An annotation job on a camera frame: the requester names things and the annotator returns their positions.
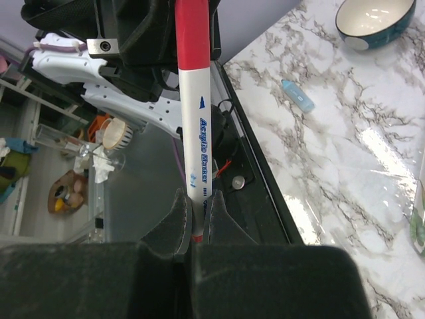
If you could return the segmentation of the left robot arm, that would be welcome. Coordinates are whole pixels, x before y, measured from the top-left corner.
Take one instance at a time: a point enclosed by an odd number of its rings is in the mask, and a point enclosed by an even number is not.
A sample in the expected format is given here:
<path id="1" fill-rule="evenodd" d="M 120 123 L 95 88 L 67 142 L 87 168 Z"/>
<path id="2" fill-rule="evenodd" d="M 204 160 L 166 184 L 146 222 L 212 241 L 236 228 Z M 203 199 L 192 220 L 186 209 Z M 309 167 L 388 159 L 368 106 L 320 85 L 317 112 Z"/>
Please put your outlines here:
<path id="1" fill-rule="evenodd" d="M 21 16 L 41 31 L 67 33 L 100 49 L 100 76 L 109 88 L 139 102 L 156 102 L 174 88 L 177 72 L 174 1 L 25 1 Z"/>

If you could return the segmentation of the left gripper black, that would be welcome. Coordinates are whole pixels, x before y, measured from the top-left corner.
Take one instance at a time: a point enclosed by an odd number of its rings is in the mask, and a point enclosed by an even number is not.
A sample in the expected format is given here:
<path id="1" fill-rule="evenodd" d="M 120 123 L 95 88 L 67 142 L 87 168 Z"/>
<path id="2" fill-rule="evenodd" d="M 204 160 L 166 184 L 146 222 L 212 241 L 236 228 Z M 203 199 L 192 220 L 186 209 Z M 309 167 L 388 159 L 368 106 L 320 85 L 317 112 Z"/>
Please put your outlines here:
<path id="1" fill-rule="evenodd" d="M 175 8 L 179 1 L 25 1 L 29 25 L 94 41 L 92 58 L 106 61 L 100 75 L 136 100 L 157 100 L 177 73 Z"/>

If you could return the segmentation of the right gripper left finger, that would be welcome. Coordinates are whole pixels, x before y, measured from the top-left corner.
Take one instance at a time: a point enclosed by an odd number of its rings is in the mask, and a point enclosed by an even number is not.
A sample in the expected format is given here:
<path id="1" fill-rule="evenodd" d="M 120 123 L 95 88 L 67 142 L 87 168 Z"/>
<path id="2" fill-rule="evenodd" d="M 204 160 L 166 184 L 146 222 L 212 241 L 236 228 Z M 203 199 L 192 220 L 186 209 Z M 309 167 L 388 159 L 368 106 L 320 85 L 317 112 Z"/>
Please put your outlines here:
<path id="1" fill-rule="evenodd" d="M 191 318 L 184 269 L 190 203 L 132 243 L 12 245 L 1 249 L 2 318 Z"/>

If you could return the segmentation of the red pen cap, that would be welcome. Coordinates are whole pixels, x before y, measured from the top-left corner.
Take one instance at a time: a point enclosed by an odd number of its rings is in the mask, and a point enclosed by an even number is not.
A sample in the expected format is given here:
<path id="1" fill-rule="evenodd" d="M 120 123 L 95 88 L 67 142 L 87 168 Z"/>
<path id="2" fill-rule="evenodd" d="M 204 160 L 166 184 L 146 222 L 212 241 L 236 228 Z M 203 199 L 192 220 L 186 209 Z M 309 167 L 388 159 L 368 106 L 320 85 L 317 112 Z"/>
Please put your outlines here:
<path id="1" fill-rule="evenodd" d="M 180 70 L 198 70 L 210 66 L 209 2 L 175 2 L 177 63 Z"/>

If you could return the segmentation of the white red acrylic marker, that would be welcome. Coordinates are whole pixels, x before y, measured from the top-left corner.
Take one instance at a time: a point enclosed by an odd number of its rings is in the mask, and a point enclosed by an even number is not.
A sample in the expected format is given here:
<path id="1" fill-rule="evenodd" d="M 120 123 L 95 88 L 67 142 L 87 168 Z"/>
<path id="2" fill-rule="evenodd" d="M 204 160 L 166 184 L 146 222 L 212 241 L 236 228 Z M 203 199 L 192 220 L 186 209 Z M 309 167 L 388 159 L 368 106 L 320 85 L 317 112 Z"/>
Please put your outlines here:
<path id="1" fill-rule="evenodd" d="M 213 190 L 211 70 L 209 66 L 178 71 L 187 195 L 193 209 L 192 238 L 200 243 Z"/>

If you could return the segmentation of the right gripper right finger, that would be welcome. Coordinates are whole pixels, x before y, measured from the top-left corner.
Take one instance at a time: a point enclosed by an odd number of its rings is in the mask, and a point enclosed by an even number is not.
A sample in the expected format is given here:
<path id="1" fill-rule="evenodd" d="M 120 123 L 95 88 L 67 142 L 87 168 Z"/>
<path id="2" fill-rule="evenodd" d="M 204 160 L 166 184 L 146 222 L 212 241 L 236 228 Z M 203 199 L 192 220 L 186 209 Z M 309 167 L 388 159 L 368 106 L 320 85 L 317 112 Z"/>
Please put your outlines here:
<path id="1" fill-rule="evenodd" d="M 209 199 L 192 252 L 195 318 L 370 318 L 359 270 L 342 249 L 260 245 Z"/>

